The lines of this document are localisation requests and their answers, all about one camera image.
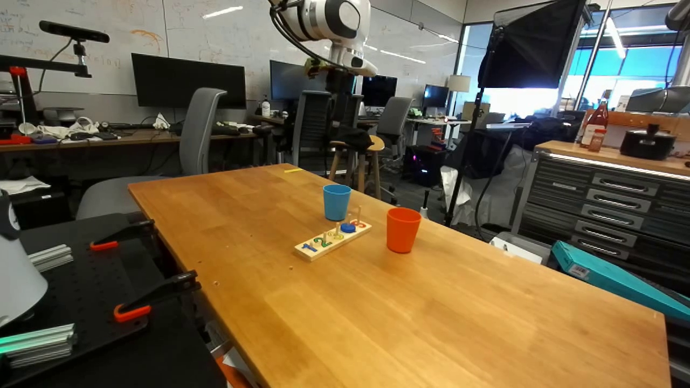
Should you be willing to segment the blue cup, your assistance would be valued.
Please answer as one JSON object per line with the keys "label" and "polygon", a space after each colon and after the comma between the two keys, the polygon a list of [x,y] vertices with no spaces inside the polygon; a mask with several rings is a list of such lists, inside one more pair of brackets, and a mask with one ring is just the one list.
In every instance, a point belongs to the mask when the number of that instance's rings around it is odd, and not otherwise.
{"label": "blue cup", "polygon": [[323,187],[325,218],[330,221],[343,221],[348,214],[351,188],[342,184],[329,184]]}

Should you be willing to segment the dark mesh office chair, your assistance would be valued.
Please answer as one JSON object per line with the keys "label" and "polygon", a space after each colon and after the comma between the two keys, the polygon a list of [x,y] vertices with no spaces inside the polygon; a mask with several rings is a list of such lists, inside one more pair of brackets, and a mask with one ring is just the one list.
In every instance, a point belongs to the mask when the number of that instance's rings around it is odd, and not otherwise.
{"label": "dark mesh office chair", "polygon": [[296,106],[293,126],[292,163],[318,175],[325,174],[328,157],[328,113],[331,94],[303,91]]}

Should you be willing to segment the grey office chair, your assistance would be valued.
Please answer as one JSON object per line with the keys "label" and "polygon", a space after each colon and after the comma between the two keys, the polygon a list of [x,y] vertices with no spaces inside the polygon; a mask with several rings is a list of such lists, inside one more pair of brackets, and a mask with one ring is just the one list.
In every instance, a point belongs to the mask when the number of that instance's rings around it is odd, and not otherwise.
{"label": "grey office chair", "polygon": [[[399,165],[402,161],[406,121],[412,101],[413,98],[408,96],[394,96],[390,98],[375,126],[375,136],[384,141],[384,144],[390,146],[391,158],[389,162],[393,165]],[[376,179],[375,196],[377,199],[382,199],[381,193],[386,192],[390,197],[391,203],[397,204],[394,187],[390,186],[388,189],[385,189],[382,186],[381,167],[384,167],[386,164],[382,162],[381,155],[378,154],[373,162]]]}
{"label": "grey office chair", "polygon": [[[203,87],[195,91],[182,126],[179,160],[182,175],[202,175],[209,172],[209,146],[216,110],[227,91]],[[135,183],[164,180],[163,176],[130,176],[104,180],[84,193],[76,219],[96,218],[106,214],[140,213],[129,192]]]}

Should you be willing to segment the small black monitor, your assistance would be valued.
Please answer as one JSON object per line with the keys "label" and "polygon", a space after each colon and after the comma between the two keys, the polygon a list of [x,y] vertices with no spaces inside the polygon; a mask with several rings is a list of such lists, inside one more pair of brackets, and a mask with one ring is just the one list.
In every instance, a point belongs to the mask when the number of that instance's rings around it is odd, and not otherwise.
{"label": "small black monitor", "polygon": [[426,84],[422,97],[422,106],[424,108],[446,108],[449,92],[450,90],[445,86]]}

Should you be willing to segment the lamp with white shade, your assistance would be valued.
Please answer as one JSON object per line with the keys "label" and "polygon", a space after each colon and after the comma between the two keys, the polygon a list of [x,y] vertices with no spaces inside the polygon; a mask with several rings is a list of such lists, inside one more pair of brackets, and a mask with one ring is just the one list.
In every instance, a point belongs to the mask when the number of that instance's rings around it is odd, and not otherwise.
{"label": "lamp with white shade", "polygon": [[472,79],[464,74],[451,74],[447,81],[447,87],[450,91],[449,110],[451,116],[457,117],[461,113],[457,113],[458,98],[468,93],[471,89]]}

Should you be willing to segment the computer tower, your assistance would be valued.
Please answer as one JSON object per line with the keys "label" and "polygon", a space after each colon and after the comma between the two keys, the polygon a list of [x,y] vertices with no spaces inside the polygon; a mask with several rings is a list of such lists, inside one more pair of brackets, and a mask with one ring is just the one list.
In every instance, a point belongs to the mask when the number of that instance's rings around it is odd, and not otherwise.
{"label": "computer tower", "polygon": [[447,151],[411,145],[405,148],[403,157],[402,177],[407,180],[431,188],[438,186],[441,181],[440,169],[446,159]]}

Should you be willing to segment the wooden number peg board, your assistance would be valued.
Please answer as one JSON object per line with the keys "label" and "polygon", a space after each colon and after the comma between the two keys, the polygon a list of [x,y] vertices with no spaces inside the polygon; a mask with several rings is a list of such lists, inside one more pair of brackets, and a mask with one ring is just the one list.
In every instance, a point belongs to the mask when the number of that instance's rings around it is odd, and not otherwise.
{"label": "wooden number peg board", "polygon": [[364,236],[371,229],[372,224],[362,220],[362,207],[358,206],[345,219],[336,221],[333,228],[295,245],[293,252],[306,262],[314,262],[336,248]]}

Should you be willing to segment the white plastic sheet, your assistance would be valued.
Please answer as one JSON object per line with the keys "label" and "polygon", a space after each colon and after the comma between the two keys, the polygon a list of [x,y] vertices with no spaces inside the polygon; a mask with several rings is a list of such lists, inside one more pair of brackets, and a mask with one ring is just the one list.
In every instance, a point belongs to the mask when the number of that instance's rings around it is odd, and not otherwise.
{"label": "white plastic sheet", "polygon": [[481,199],[478,214],[475,214],[475,207],[488,179],[464,178],[459,186],[451,224],[473,226],[478,219],[481,225],[511,227],[518,191],[524,187],[532,156],[532,152],[519,145],[512,146],[503,162],[503,171],[492,177],[491,184]]}

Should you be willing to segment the whiteboard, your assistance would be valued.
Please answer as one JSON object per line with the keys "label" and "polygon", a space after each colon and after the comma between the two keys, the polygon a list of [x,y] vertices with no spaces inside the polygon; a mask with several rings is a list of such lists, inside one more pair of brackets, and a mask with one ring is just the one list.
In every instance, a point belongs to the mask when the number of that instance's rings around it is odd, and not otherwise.
{"label": "whiteboard", "polygon": [[[399,79],[399,95],[443,85],[455,71],[461,23],[417,0],[371,0],[364,57]],[[248,99],[269,94],[270,61],[303,65],[307,56],[279,34],[268,0],[0,0],[0,54],[49,59],[65,37],[41,20],[100,30],[110,43],[86,43],[92,77],[49,72],[43,93],[135,95],[133,52],[243,66]]]}

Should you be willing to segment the softbox light on stand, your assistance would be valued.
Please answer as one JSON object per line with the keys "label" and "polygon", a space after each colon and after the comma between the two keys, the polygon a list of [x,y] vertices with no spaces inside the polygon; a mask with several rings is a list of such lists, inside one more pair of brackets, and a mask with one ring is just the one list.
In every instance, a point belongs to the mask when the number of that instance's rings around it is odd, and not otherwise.
{"label": "softbox light on stand", "polygon": [[585,4],[586,0],[547,0],[494,14],[485,57],[478,72],[479,90],[471,124],[454,152],[461,158],[455,166],[457,177],[447,204],[445,226],[452,224],[485,90],[559,87]]}

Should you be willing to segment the wooden desk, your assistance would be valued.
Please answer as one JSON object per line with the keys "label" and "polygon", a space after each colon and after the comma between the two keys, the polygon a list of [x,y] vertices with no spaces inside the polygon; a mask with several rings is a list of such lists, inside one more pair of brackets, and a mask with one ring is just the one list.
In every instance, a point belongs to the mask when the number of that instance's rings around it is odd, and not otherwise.
{"label": "wooden desk", "polygon": [[118,140],[0,143],[0,180],[32,176],[57,184],[186,174],[182,139],[167,131],[138,130]]}

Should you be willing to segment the red sauce bottle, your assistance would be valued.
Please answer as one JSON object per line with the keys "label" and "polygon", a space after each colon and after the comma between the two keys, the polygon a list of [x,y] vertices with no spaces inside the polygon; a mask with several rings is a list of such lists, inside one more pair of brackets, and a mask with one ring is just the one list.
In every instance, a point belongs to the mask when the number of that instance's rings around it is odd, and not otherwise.
{"label": "red sauce bottle", "polygon": [[594,110],[586,123],[583,125],[582,137],[579,143],[580,148],[588,148],[591,134],[596,128],[604,127],[607,129],[609,124],[608,112],[608,99],[602,98],[599,106],[596,108],[596,110]]}

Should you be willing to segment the grey tool chest with drawers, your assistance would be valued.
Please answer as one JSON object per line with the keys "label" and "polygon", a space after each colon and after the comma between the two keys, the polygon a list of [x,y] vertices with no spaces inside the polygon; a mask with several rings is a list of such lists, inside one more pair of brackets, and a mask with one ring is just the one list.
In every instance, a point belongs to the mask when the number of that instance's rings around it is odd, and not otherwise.
{"label": "grey tool chest with drawers", "polygon": [[566,241],[690,297],[690,161],[535,147],[512,231]]}

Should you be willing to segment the black pot with lid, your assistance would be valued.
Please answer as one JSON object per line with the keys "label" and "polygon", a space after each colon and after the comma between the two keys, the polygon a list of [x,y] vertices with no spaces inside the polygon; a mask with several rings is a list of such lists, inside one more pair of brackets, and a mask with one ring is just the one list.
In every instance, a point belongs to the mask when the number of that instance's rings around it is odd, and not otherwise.
{"label": "black pot with lid", "polygon": [[660,125],[650,123],[645,130],[628,130],[619,152],[628,157],[663,161],[674,148],[676,136],[660,131]]}

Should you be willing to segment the teal cardboard box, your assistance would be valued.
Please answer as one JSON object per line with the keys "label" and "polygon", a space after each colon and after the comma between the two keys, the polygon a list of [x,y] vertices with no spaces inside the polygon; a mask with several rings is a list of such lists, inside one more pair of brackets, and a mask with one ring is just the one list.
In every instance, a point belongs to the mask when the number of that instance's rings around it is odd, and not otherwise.
{"label": "teal cardboard box", "polygon": [[554,243],[550,255],[572,277],[666,316],[690,322],[690,297],[646,280],[564,241]]}

